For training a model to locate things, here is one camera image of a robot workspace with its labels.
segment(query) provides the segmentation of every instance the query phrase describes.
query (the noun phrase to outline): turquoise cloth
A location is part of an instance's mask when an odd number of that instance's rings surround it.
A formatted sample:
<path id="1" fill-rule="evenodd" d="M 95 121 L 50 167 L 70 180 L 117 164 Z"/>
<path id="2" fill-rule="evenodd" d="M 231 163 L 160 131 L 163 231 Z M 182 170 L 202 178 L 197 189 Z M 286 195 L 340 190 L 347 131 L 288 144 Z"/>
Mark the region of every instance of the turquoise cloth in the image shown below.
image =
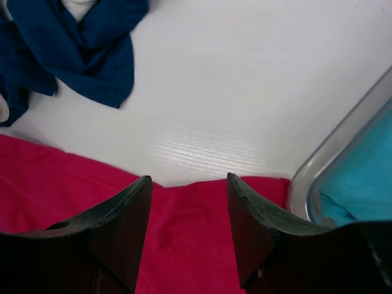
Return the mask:
<path id="1" fill-rule="evenodd" d="M 319 188 L 322 215 L 337 225 L 392 220 L 391 104 Z"/>

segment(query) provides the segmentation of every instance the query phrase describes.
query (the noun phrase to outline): fabric fold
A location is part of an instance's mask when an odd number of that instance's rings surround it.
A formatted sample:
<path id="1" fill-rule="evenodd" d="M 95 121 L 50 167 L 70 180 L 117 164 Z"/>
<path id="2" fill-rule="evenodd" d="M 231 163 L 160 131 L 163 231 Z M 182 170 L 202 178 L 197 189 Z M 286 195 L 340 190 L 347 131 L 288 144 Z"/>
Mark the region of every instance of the fabric fold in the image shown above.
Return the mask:
<path id="1" fill-rule="evenodd" d="M 29 91 L 52 96 L 57 84 L 37 62 L 15 23 L 1 13 L 0 40 L 0 95 L 10 112 L 0 127 L 9 127 L 28 109 Z"/>
<path id="2" fill-rule="evenodd" d="M 79 23 L 58 0 L 8 0 L 7 7 L 45 70 L 104 105 L 119 108 L 127 99 L 134 85 L 129 33 L 147 14 L 147 0 L 100 0 Z"/>

